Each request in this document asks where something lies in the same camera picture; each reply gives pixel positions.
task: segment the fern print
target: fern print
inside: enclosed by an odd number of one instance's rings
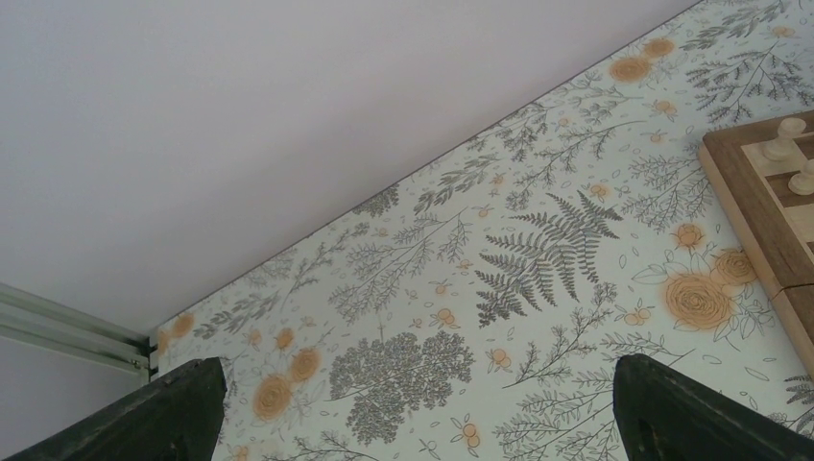
[[[395,234],[394,245],[368,243],[348,252],[347,265],[361,282],[338,287],[328,303],[352,324],[365,314],[387,308],[398,293],[401,279],[419,276],[433,255],[441,261],[459,261],[468,242],[468,223],[461,220],[464,210],[445,221],[433,214],[422,215]],[[455,223],[454,228],[446,242],[436,248],[432,237],[451,223]]]
[[[759,24],[774,21],[786,12],[788,5],[788,0],[772,0],[765,6],[750,5],[740,8],[737,12],[724,16],[720,25],[701,30],[682,45],[682,49],[706,50],[717,44],[721,37],[749,36]]]
[[[772,413],[769,419],[806,437],[814,438],[814,385],[811,384],[811,376],[792,376],[785,379],[785,382],[789,383],[786,391],[792,393],[786,404],[797,402],[807,409],[794,420],[790,420],[785,413]]]
[[[524,161],[533,153],[539,136],[548,133],[546,117],[550,109],[534,102],[516,110],[467,141],[467,150],[481,152],[487,140],[495,136],[503,141],[503,148],[512,153],[512,161]]]
[[[653,192],[629,198],[621,211],[631,214],[636,221],[657,232],[664,232],[680,220],[696,219],[704,215],[712,204],[714,194],[709,179],[695,158],[699,144],[686,146],[691,158],[651,157],[634,160],[630,166],[632,176],[643,179]]]
[[[621,221],[611,208],[600,207],[582,192],[580,207],[548,194],[560,213],[536,213],[515,216],[512,219],[534,225],[536,232],[509,235],[487,235],[487,240],[509,254],[481,254],[481,257],[500,270],[499,273],[475,271],[490,291],[478,291],[484,299],[478,304],[481,328],[497,318],[504,320],[514,313],[525,316],[523,301],[541,310],[537,299],[557,305],[554,283],[558,280],[568,295],[577,298],[576,275],[591,282],[599,277],[594,267],[596,249],[601,238],[618,238],[607,221]]]
[[[421,194],[419,202],[413,207],[413,211],[416,214],[421,214],[432,206],[445,204],[455,192],[467,192],[475,185],[485,181],[487,178],[486,169],[499,160],[500,158],[496,154],[488,154],[467,160],[464,168],[460,170],[447,171],[441,175],[439,181],[442,188],[428,190]]]
[[[354,208],[353,214],[368,213],[371,218],[376,218],[396,205],[398,205],[398,184],[370,197],[362,205]]]
[[[746,99],[753,96],[811,105],[814,86],[803,79],[799,64],[775,53],[780,42],[778,39],[764,51],[738,53],[725,61],[705,61],[687,72],[689,82],[706,92],[696,99],[699,110],[708,110],[710,123],[743,123],[752,118],[754,113]]]
[[[576,173],[577,167],[574,161],[583,150],[590,151],[596,159],[602,158],[608,141],[613,138],[618,129],[641,122],[641,120],[624,122],[598,131],[592,128],[563,131],[560,134],[560,140],[563,142],[561,148],[545,148],[541,152],[535,153],[535,157],[541,158],[544,165],[540,169],[523,175],[515,182],[519,189],[512,191],[506,197],[506,208],[512,211],[528,208],[534,187],[541,185],[549,188],[554,185],[557,171],[567,174]]]

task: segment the wooden board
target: wooden board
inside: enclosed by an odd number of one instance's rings
[[[699,159],[757,277],[806,370],[814,376],[814,195],[788,182],[814,158],[814,110],[792,114],[806,123],[797,152],[784,161],[763,156],[786,117],[704,136]]]

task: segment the chess piece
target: chess piece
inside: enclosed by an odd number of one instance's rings
[[[814,194],[814,160],[807,161],[800,173],[791,178],[789,189],[797,195]]]
[[[799,118],[784,118],[778,127],[778,137],[763,146],[763,156],[772,161],[784,161],[797,152],[794,137],[805,130],[805,122]]]

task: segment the floral wallpaper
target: floral wallpaper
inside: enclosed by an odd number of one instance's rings
[[[812,104],[812,20],[705,1],[161,326],[161,373],[223,361],[214,459],[624,459],[633,352],[810,435],[696,152]]]

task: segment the tree illustration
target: tree illustration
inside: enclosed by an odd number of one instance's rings
[[[421,214],[432,206],[445,204],[455,192],[467,192],[476,184],[485,181],[487,178],[486,169],[499,160],[497,154],[487,154],[467,160],[462,169],[443,173],[439,181],[441,188],[427,190],[421,194],[419,202],[413,207],[413,211],[416,214]]]
[[[546,147],[542,151],[535,153],[535,157],[540,158],[544,163],[543,166],[533,169],[515,182],[519,189],[513,190],[506,197],[506,208],[512,211],[528,208],[534,187],[539,185],[545,188],[551,187],[556,182],[558,171],[567,174],[576,173],[577,167],[574,161],[584,151],[591,152],[597,159],[602,158],[608,141],[613,139],[617,130],[641,122],[641,120],[624,122],[602,130],[582,127],[562,131],[559,138],[563,146],[558,148]]]
[[[349,449],[349,440],[342,437],[335,431],[323,431],[320,433],[320,441],[311,444],[308,439],[302,437],[294,438],[294,445],[298,454],[291,456],[267,455],[263,456],[264,461],[378,461],[368,454]]]
[[[681,219],[704,215],[713,193],[704,169],[696,159],[699,144],[690,143],[684,151],[692,157],[662,156],[637,159],[630,166],[632,176],[643,179],[653,193],[631,197],[621,211],[657,232],[664,232]]]
[[[392,185],[384,191],[370,197],[362,205],[353,209],[353,214],[368,213],[371,218],[384,214],[390,208],[398,205],[398,184]]]
[[[706,50],[718,43],[722,36],[741,38],[749,36],[762,22],[774,21],[788,8],[788,0],[772,0],[766,6],[747,5],[737,12],[724,16],[720,24],[707,27],[689,39],[682,49],[684,51]]]
[[[445,221],[434,214],[423,214],[398,231],[392,245],[367,243],[349,251],[347,265],[360,281],[336,288],[328,302],[348,323],[353,323],[365,314],[387,308],[398,293],[401,279],[420,275],[433,255],[448,262],[460,260],[469,233],[469,224],[461,220],[463,212]],[[433,236],[452,223],[454,228],[446,242],[437,246]]]
[[[472,352],[464,337],[440,330],[419,345],[413,333],[387,341],[362,339],[334,359],[332,400],[353,397],[347,425],[359,443],[395,440],[404,412],[445,406],[452,395],[451,379],[469,382]]]
[[[773,101],[814,102],[812,86],[801,75],[802,68],[775,54],[780,40],[763,51],[746,51],[724,61],[704,61],[687,72],[689,82],[705,92],[696,96],[698,109],[706,110],[710,123],[743,122],[754,113],[745,98],[766,96]]]
[[[481,328],[498,317],[508,319],[512,313],[525,316],[523,301],[541,310],[537,296],[557,305],[554,282],[559,281],[568,295],[577,298],[576,274],[579,272],[591,282],[599,277],[594,266],[596,250],[603,237],[618,238],[607,221],[622,218],[611,208],[602,208],[582,192],[580,207],[548,194],[560,208],[560,213],[535,213],[513,217],[534,225],[537,232],[509,235],[487,235],[487,240],[507,254],[481,254],[499,272],[475,271],[491,290],[478,291],[484,299],[478,304]]]

